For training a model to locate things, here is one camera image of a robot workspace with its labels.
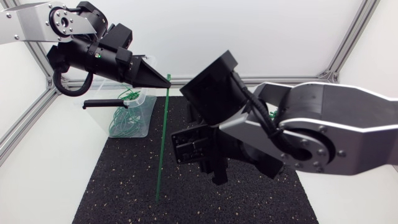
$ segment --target black handle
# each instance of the black handle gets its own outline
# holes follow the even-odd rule
[[[124,100],[113,99],[113,100],[85,100],[83,109],[87,107],[102,107],[102,106],[123,106],[128,108],[127,105],[124,104]]]

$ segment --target white wall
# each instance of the white wall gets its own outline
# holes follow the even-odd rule
[[[0,167],[0,223],[71,223],[107,134],[59,96]]]
[[[24,43],[0,45],[0,52],[1,138],[45,91],[46,80]]]
[[[398,98],[397,8],[398,1],[380,1],[340,72],[340,83]]]
[[[396,0],[380,1],[341,70],[342,84],[398,98],[397,8]],[[297,173],[319,223],[398,223],[398,173],[392,166],[351,177]]]
[[[75,7],[79,1],[62,2]],[[332,60],[362,0],[91,2],[110,23],[132,29],[130,50],[157,57],[161,74],[192,77],[228,49],[241,75],[318,75]]]

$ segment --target bolt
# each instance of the bolt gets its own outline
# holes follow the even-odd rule
[[[301,143],[302,146],[307,146],[308,145],[308,140],[301,139],[300,143]]]
[[[327,130],[328,130],[327,127],[325,127],[323,125],[319,126],[319,132],[321,132],[321,133],[325,133]]]
[[[317,151],[317,154],[318,154],[318,156],[325,156],[325,155],[326,155],[326,151],[323,150],[323,149],[319,149],[319,150]]]
[[[323,170],[323,168],[322,168],[322,167],[318,167],[318,168],[316,169],[316,172],[317,172],[317,173],[323,173],[323,172],[324,172],[324,170]]]
[[[337,152],[337,156],[340,156],[340,157],[346,157],[346,156],[347,156],[347,154],[346,154],[346,152],[345,152],[345,151],[343,151],[343,150],[340,150],[340,151],[338,151],[338,152]]]

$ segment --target black cable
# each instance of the black cable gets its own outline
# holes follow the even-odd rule
[[[53,82],[55,87],[57,87],[57,89],[67,95],[67,96],[81,96],[83,94],[85,94],[88,89],[90,89],[91,83],[93,82],[93,77],[94,74],[89,72],[87,74],[87,78],[85,80],[85,82],[83,83],[83,85],[81,86],[81,88],[79,90],[76,91],[71,91],[71,90],[67,90],[65,87],[63,87],[62,85],[62,72],[60,68],[56,68],[54,70],[54,75],[53,75]]]
[[[238,85],[239,89],[242,91],[243,95],[252,103],[253,113],[259,120],[261,128],[266,132],[268,138],[282,152],[291,154],[293,157],[295,157],[296,151],[294,146],[284,136],[283,130],[278,129],[274,122],[271,120],[267,108],[261,103],[259,99],[257,99],[257,97],[253,93],[248,90],[248,88],[244,85],[236,72],[233,72],[232,78]]]

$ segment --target cable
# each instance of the cable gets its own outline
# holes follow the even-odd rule
[[[269,116],[267,108],[260,102],[259,99],[257,99],[254,94],[252,94],[248,90],[248,88],[244,85],[236,72],[233,72],[232,78],[238,85],[239,89],[242,91],[243,95],[252,103],[253,113],[259,120],[259,123],[263,130],[266,132],[268,138],[282,152],[288,153],[295,157],[297,151],[295,151],[293,145],[284,136],[283,130],[276,127],[276,125]]]
[[[130,88],[122,92],[118,99],[135,100],[139,96],[139,91],[133,92]],[[109,136],[114,138],[128,138],[137,134],[143,123],[142,107],[128,108],[119,107],[113,114],[113,120],[109,124]]]
[[[52,78],[53,78],[55,87],[57,87],[57,89],[61,93],[65,94],[67,96],[81,96],[81,95],[85,94],[88,91],[88,89],[90,89],[91,83],[93,82],[93,77],[94,77],[94,74],[89,72],[87,74],[86,80],[83,83],[83,85],[81,86],[81,88],[76,91],[67,90],[65,87],[63,87],[62,82],[61,82],[62,81],[61,68],[56,68],[54,70],[54,75]]]

